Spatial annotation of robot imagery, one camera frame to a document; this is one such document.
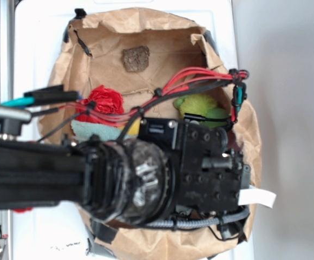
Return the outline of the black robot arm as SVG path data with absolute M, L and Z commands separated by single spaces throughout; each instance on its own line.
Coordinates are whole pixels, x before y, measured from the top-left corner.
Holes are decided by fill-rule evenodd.
M 239 193 L 250 182 L 227 132 L 144 118 L 139 135 L 76 146 L 0 140 L 0 209 L 78 203 L 101 222 L 197 229 L 249 216 Z

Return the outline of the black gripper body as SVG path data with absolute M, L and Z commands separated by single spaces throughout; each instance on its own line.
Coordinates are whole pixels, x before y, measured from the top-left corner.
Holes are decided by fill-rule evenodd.
M 243 153 L 228 148 L 221 128 L 208 128 L 189 121 L 144 118 L 139 138 L 154 143 L 167 156 L 171 174 L 169 203 L 202 213 L 234 212 L 239 191 L 249 176 Z

